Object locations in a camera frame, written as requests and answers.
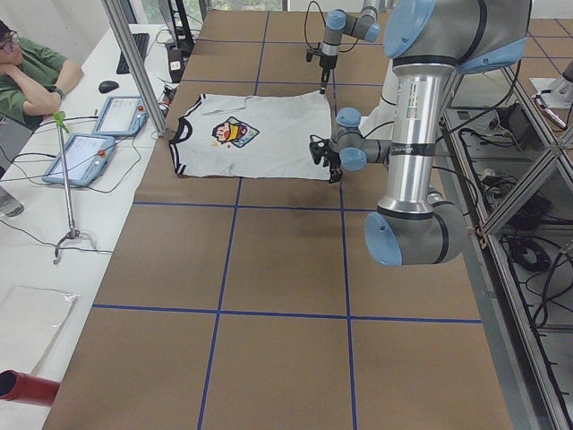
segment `tablet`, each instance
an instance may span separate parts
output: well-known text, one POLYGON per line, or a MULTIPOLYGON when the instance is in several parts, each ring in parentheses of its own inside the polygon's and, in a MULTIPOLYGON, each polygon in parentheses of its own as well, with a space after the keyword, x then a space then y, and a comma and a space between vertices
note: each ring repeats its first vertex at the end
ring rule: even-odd
MULTIPOLYGON (((106 168, 114 154, 115 139, 112 136, 74 133, 64 147, 70 184, 85 186, 106 168)), ((64 183, 61 154, 52 162, 42 180, 49 184, 64 183)))
POLYGON ((93 128, 93 134, 133 136, 148 117, 141 97, 108 97, 93 128))

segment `table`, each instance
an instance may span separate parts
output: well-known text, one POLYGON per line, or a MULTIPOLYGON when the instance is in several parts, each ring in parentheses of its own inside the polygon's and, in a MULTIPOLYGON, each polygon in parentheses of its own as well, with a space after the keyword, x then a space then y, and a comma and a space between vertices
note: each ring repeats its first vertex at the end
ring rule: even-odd
MULTIPOLYGON (((158 34, 161 29, 159 25, 132 26, 133 32, 150 34, 149 54, 145 59, 145 65, 158 98, 164 83, 170 82, 167 53, 157 42, 157 39, 161 42, 165 38, 163 34, 158 34)), ((118 58, 119 47, 113 32, 109 30, 82 65, 84 76, 77 88, 64 100, 62 109, 68 118, 93 116, 96 110, 101 109, 107 96, 132 96, 138 93, 130 74, 115 74, 118 58), (106 95, 99 94, 98 84, 104 80, 118 81, 119 89, 106 95)), ((95 120, 69 121, 67 124, 71 133, 90 133, 95 120)), ((134 139, 126 139, 117 145, 115 156, 104 175, 92 183, 93 187, 105 191, 112 189, 128 168, 140 160, 113 192, 96 193, 88 189, 72 191, 77 228, 92 234, 97 241, 98 249, 114 250, 124 220, 131 208, 134 190, 145 171, 156 138, 153 125, 148 121, 134 139)), ((31 136, 22 153, 46 152, 56 155, 58 150, 56 129, 53 125, 45 125, 31 136)), ((51 159, 38 156, 26 156, 18 159, 18 166, 23 168, 28 176, 39 176, 46 171, 50 161, 51 159)), ((23 173, 12 166, 3 178, 2 186, 16 196, 25 207, 24 213, 20 216, 13 219, 4 217, 3 220, 17 228, 25 229, 41 240, 56 243, 66 231, 69 231, 63 187, 34 185, 25 179, 13 181, 22 177, 23 173)), ((0 225, 0 229, 2 230, 0 262, 3 267, 0 297, 4 297, 12 286, 58 289, 81 295, 57 336, 56 343, 38 370, 39 376, 61 381, 109 263, 110 254, 63 250, 62 261, 54 265, 53 247, 39 245, 22 232, 7 226, 0 225)), ((76 243, 67 241, 64 245, 90 248, 87 241, 76 243)), ((17 369, 18 364, 14 363, 13 368, 17 369)), ((2 402, 0 411, 3 417, 0 428, 13 430, 41 428, 49 409, 2 402)))
MULTIPOLYGON (((202 92, 317 90, 303 28, 210 12, 167 123, 202 92)), ((331 106, 367 114, 387 62, 358 43, 331 106)), ((366 250, 386 179, 181 178, 159 140, 45 430, 510 429, 463 258, 388 268, 366 250)))

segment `white desk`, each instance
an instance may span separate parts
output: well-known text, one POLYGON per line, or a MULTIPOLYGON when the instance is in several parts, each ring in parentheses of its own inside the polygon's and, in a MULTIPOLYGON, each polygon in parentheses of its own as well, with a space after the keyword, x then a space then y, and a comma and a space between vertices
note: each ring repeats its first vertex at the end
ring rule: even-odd
MULTIPOLYGON (((155 42, 160 29, 158 25, 132 26, 133 32, 150 34, 150 53, 145 59, 145 66, 158 98, 164 81, 169 82, 166 50, 155 42)), ((158 40, 162 39, 165 37, 159 34, 158 40)), ((101 109, 108 96, 138 94, 130 74, 115 74, 119 52, 115 36, 109 30, 84 63, 82 68, 85 74, 78 87, 64 100, 62 109, 68 118, 93 115, 96 109, 101 109), (120 86, 106 95, 99 94, 98 84, 104 80, 117 81, 120 86)), ((95 120, 67 123, 71 133, 90 133, 94 124, 95 120)), ((109 190, 117 184, 140 157, 132 145, 141 154, 141 160, 112 193, 96 193, 89 189, 72 190, 76 227, 91 234, 97 241, 98 249, 114 250, 155 140, 155 130, 151 121, 148 121, 134 140, 128 139, 118 144, 104 175, 92 184, 94 188, 109 190)), ((59 152, 59 141, 55 127, 46 125, 38 129, 21 153, 25 152, 56 155, 59 152)), ((25 170, 27 176, 37 176, 46 171, 50 161, 38 156, 26 156, 18 159, 18 166, 25 170)), ((57 243, 69 231, 63 187, 34 185, 26 179, 5 181, 23 177, 24 174, 15 166, 11 166, 3 177, 2 186, 23 203, 25 211, 13 219, 3 216, 2 220, 27 230, 45 242, 57 243)), ((81 295, 37 371, 38 376, 61 381, 111 256, 63 250, 62 261, 54 265, 54 247, 39 245, 22 232, 3 224, 0 224, 0 230, 0 301, 12 286, 58 289, 81 295)), ((90 248, 90 243, 84 240, 66 241, 64 245, 90 248)), ((19 370, 18 363, 14 363, 11 368, 19 370)), ((48 408, 0 401, 0 429, 40 429, 48 411, 48 408)))

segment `tripod stand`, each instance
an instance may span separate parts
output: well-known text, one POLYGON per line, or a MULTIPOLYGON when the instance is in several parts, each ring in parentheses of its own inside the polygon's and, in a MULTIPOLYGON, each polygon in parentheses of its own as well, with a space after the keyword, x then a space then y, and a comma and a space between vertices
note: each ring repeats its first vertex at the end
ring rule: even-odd
POLYGON ((87 233, 82 233, 75 227, 75 219, 73 218, 73 207, 72 207, 72 192, 70 189, 70 177, 68 174, 68 163, 65 156, 65 142, 64 142, 64 130, 66 133, 70 131, 64 124, 65 112, 60 111, 54 114, 54 119, 56 120, 58 137, 60 140, 60 160, 62 162, 62 174, 64 177, 64 190, 65 190, 65 205, 68 212, 68 226, 70 231, 68 231, 64 237, 62 237, 59 242, 56 244, 56 249, 54 251, 56 258, 54 259, 53 263, 58 264, 62 260, 62 251, 65 247, 62 247, 62 244, 66 240, 80 240, 86 239, 90 241, 90 245, 93 249, 96 249, 96 242, 93 237, 88 235, 87 233))

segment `wristwatch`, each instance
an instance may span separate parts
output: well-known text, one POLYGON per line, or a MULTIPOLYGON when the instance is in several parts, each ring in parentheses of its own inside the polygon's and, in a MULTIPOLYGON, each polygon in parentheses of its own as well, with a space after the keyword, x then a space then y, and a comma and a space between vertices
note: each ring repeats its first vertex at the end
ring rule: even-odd
POLYGON ((58 96, 60 96, 60 100, 65 98, 64 92, 57 88, 55 85, 48 85, 47 90, 50 92, 57 92, 58 96))

